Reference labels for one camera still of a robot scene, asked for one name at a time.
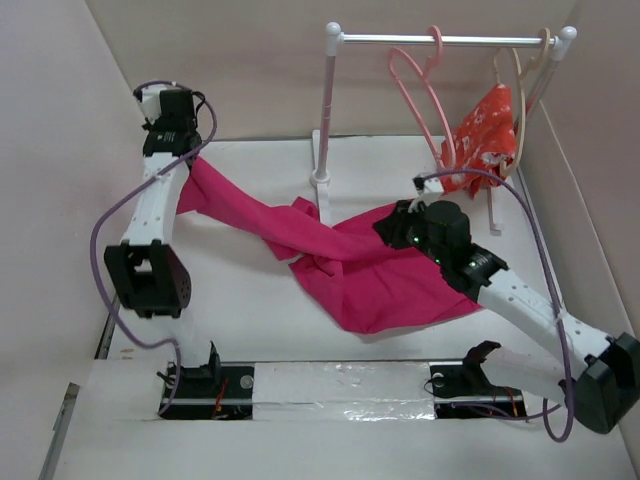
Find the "magenta pink trousers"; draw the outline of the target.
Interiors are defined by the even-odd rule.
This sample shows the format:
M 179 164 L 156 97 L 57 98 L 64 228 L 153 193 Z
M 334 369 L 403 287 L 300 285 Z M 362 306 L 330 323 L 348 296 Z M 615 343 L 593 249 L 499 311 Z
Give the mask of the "magenta pink trousers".
M 430 259 L 383 244 L 373 225 L 392 209 L 385 205 L 327 226 L 312 202 L 297 198 L 268 206 L 203 158 L 193 163 L 177 207 L 178 213 L 195 211 L 260 237 L 345 331 L 424 327 L 478 311 L 478 304 L 446 284 Z

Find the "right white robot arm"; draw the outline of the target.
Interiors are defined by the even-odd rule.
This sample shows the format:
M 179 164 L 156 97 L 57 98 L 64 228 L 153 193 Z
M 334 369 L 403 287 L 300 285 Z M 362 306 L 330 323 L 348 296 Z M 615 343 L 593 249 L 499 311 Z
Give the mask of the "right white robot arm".
M 609 433 L 639 400 L 639 342 L 627 332 L 613 337 L 530 288 L 507 263 L 473 242 L 460 207 L 436 201 L 412 208 L 396 203 L 373 225 L 383 243 L 413 247 L 434 261 L 455 291 L 520 329 L 545 350 L 519 355 L 496 342 L 470 350 L 462 381 L 473 393 L 510 385 L 573 411 L 587 429 Z

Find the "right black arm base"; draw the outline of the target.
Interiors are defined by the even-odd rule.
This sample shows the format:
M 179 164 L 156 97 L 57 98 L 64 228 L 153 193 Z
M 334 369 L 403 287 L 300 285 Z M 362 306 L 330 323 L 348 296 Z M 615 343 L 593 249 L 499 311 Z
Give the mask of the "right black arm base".
M 522 392 L 491 384 L 481 370 L 489 353 L 500 344 L 483 341 L 462 359 L 429 363 L 430 375 L 423 389 L 434 399 L 437 419 L 499 419 L 527 415 Z

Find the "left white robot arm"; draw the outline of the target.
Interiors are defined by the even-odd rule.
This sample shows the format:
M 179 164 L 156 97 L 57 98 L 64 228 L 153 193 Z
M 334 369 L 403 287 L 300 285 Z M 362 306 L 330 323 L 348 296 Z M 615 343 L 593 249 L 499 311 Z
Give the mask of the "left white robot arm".
M 201 396 L 222 387 L 213 344 L 198 345 L 181 315 L 191 300 L 191 277 L 171 246 L 183 187 L 200 150 L 198 131 L 204 95 L 168 81 L 147 82 L 134 91 L 144 116 L 143 188 L 135 194 L 133 216 L 120 242 L 106 247 L 104 261 L 121 306 L 175 339 L 181 364 L 165 373 Z

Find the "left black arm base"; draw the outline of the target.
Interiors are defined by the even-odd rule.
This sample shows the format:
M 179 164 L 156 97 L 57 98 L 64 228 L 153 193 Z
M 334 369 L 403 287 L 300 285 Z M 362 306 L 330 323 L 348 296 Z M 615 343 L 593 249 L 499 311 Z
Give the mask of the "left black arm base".
M 214 344 L 209 361 L 199 367 L 181 368 L 180 380 L 170 399 L 176 365 L 170 363 L 156 375 L 164 383 L 159 405 L 165 420 L 242 421 L 253 418 L 254 363 L 222 362 Z

